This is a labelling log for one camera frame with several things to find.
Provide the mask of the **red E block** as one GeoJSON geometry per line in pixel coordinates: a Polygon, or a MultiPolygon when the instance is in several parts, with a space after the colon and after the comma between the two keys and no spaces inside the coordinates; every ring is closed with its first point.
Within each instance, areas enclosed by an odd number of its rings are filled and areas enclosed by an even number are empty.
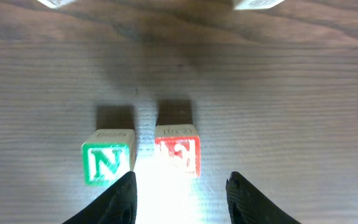
{"type": "Polygon", "coordinates": [[[163,167],[189,178],[201,175],[201,140],[193,124],[155,127],[154,153],[163,167]]]}

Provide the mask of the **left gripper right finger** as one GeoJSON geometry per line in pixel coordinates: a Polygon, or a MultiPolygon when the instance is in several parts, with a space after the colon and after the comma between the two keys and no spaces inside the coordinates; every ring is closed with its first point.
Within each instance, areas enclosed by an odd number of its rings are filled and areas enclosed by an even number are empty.
{"type": "Polygon", "coordinates": [[[300,224],[239,172],[226,180],[226,195],[232,224],[300,224]]]}

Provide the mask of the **green N block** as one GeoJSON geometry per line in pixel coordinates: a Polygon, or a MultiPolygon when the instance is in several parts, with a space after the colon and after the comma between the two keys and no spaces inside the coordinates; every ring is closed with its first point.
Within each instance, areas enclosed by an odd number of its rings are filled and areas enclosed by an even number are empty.
{"type": "Polygon", "coordinates": [[[138,150],[133,129],[98,129],[81,146],[85,183],[113,184],[133,171],[138,150]]]}

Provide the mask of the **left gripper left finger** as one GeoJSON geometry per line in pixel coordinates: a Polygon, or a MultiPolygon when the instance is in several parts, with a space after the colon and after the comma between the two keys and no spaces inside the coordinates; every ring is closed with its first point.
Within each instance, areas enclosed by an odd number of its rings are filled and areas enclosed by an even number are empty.
{"type": "Polygon", "coordinates": [[[135,224],[136,215],[137,182],[129,171],[63,224],[135,224]]]}

